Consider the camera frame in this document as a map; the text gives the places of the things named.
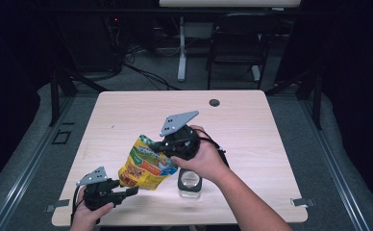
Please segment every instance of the yellow snack bag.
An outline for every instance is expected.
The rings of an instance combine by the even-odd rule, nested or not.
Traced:
[[[153,144],[144,135],[136,140],[126,164],[118,171],[121,186],[139,186],[145,190],[155,190],[178,167],[163,153],[156,153],[149,145]]]

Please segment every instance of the forearm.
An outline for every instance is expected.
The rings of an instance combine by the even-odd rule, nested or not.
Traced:
[[[224,194],[241,230],[291,230],[234,172],[225,170],[214,184]]]

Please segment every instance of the black chair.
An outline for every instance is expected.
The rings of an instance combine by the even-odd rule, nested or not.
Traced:
[[[279,19],[269,14],[229,13],[219,17],[211,30],[208,90],[211,88],[212,64],[249,65],[249,70],[253,65],[261,66],[259,89],[269,44],[278,29]]]

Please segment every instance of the light wood surface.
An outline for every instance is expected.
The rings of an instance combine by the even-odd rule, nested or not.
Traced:
[[[160,0],[161,7],[267,7],[298,8],[301,0]]]
[[[218,107],[209,104],[220,101]],[[231,169],[287,222],[302,222],[305,208],[294,207],[301,198],[269,105],[260,90],[183,90],[103,92],[94,107],[52,222],[69,225],[75,183],[104,166],[118,179],[140,134],[161,141],[166,116],[199,111],[188,125],[201,125],[226,150]],[[155,191],[126,198],[101,220],[103,225],[183,225],[236,223],[219,189],[204,179],[198,200],[179,196],[178,172]]]

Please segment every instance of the person's left hand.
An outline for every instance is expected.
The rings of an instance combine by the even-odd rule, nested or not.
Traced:
[[[80,231],[91,231],[96,225],[96,220],[102,216],[108,214],[114,204],[110,202],[95,211],[91,211],[85,205],[84,194],[86,187],[82,187],[79,191],[78,201],[76,201],[76,212],[73,217],[72,226],[70,227],[71,231],[80,230]]]

